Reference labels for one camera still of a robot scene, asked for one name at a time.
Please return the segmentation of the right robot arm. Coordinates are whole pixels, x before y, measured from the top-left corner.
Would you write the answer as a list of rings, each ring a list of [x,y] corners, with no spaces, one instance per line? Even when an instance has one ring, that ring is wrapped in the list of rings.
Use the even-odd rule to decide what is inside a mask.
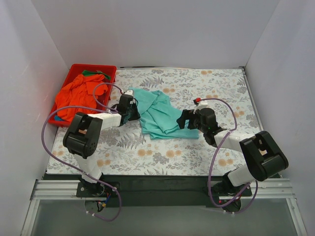
[[[264,181],[288,168],[288,159],[281,151],[269,132],[261,131],[256,134],[242,134],[220,127],[216,121],[214,110],[203,108],[183,110],[177,119],[181,129],[188,124],[188,129],[197,129],[203,133],[207,144],[228,148],[243,154],[246,164],[230,171],[222,177],[222,182],[214,185],[217,192],[233,194],[244,184],[252,181]]]

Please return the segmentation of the teal t shirt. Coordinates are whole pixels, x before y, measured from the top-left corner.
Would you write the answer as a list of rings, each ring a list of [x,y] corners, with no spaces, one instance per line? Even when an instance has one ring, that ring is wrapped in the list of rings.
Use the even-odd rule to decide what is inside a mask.
[[[181,129],[177,119],[182,111],[174,108],[168,95],[160,90],[146,91],[140,88],[130,88],[138,101],[137,109],[140,114],[140,125],[143,134],[150,139],[198,139],[199,132],[186,126]]]

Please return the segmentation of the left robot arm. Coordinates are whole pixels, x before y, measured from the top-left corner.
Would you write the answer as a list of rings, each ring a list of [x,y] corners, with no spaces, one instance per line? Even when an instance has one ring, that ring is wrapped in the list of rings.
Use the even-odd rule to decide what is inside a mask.
[[[82,179],[89,183],[97,183],[102,176],[94,155],[101,131],[120,127],[128,121],[140,118],[133,90],[123,93],[119,103],[113,108],[118,112],[115,114],[77,113],[63,138],[63,146],[74,156],[83,171]]]

